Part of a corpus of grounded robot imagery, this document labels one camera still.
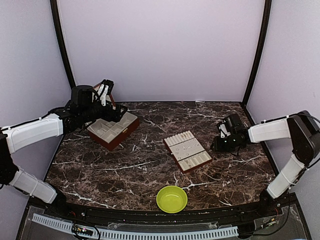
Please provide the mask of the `brown ring earring tray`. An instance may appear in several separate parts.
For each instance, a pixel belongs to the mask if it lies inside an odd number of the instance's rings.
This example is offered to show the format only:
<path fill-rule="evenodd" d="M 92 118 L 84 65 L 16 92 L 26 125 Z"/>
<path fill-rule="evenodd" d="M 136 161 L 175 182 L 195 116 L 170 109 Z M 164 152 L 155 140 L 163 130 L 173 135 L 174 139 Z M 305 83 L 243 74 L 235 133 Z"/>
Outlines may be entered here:
<path fill-rule="evenodd" d="M 213 160 L 190 130 L 164 138 L 163 143 L 183 174 Z"/>

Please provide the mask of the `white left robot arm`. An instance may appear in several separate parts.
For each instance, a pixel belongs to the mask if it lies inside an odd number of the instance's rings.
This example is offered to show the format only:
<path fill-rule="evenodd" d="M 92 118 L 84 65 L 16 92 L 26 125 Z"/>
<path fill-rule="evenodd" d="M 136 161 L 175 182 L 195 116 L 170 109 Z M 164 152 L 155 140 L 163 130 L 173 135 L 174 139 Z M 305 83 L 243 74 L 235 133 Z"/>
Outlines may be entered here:
<path fill-rule="evenodd" d="M 43 147 L 53 139 L 85 130 L 97 120 L 119 122 L 127 107 L 115 103 L 112 97 L 114 82 L 104 79 L 96 87 L 78 85 L 72 88 L 65 106 L 49 110 L 44 116 L 8 125 L 0 129 L 0 185 L 13 187 L 30 197 L 51 205 L 60 218 L 67 218 L 70 206 L 64 194 L 16 164 L 13 157 L 21 157 L 36 147 Z"/>

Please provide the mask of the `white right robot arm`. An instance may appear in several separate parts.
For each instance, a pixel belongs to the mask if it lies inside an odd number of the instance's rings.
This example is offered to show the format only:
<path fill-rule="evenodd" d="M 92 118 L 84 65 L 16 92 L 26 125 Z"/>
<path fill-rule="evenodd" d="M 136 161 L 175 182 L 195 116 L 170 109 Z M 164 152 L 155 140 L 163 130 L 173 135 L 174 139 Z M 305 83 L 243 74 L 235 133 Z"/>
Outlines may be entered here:
<path fill-rule="evenodd" d="M 232 153 L 248 145 L 265 143 L 268 147 L 290 153 L 275 179 L 260 193 L 255 213 L 266 217 L 277 205 L 279 197 L 295 186 L 303 174 L 320 160 L 320 121 L 307 110 L 263 120 L 245 126 L 236 113 L 217 124 L 219 134 L 210 146 L 216 153 Z"/>

